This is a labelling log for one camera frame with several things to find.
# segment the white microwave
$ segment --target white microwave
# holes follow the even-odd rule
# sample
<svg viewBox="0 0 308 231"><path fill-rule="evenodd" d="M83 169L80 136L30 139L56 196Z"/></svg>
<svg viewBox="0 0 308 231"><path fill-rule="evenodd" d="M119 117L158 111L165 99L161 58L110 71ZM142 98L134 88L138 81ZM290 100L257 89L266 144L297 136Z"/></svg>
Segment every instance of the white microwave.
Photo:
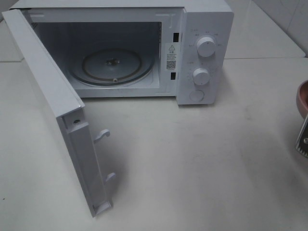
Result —
<svg viewBox="0 0 308 231"><path fill-rule="evenodd" d="M92 216L110 208L86 97L215 100L233 12L224 0L19 0L3 17L55 118Z"/></svg>

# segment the tiled wall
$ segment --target tiled wall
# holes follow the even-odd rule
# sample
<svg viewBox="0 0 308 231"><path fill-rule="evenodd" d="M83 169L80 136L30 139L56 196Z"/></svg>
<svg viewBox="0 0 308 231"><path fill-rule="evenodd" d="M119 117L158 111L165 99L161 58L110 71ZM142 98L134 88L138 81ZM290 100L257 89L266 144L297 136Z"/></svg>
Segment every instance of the tiled wall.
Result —
<svg viewBox="0 0 308 231"><path fill-rule="evenodd" d="M308 0L254 0L308 56Z"/></svg>

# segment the microwave top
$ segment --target microwave top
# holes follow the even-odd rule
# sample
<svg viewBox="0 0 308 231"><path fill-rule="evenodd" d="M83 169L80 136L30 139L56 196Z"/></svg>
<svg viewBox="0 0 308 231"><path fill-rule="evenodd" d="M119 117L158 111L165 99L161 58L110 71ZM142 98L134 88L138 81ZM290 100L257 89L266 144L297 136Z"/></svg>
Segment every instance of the microwave top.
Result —
<svg viewBox="0 0 308 231"><path fill-rule="evenodd" d="M229 12L224 0L19 0L11 9L24 8L163 8L180 7L188 12Z"/></svg>

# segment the copper pot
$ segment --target copper pot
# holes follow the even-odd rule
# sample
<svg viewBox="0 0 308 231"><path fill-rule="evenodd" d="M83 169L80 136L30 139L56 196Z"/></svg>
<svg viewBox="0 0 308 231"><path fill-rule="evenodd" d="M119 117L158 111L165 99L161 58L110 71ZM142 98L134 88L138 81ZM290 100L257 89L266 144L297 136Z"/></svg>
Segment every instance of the copper pot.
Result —
<svg viewBox="0 0 308 231"><path fill-rule="evenodd" d="M297 89L296 105L301 116L306 118L308 114L308 80Z"/></svg>

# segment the power level knob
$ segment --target power level knob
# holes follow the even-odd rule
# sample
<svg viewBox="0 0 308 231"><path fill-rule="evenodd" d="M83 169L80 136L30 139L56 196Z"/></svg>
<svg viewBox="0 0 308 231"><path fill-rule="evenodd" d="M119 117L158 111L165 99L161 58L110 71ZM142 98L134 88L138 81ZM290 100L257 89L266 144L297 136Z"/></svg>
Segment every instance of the power level knob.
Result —
<svg viewBox="0 0 308 231"><path fill-rule="evenodd" d="M195 69L192 73L193 82L195 85L204 85L207 84L210 80L210 74L205 68Z"/></svg>
<svg viewBox="0 0 308 231"><path fill-rule="evenodd" d="M197 50L202 57L211 56L216 50L216 42L212 37L203 37L197 42Z"/></svg>

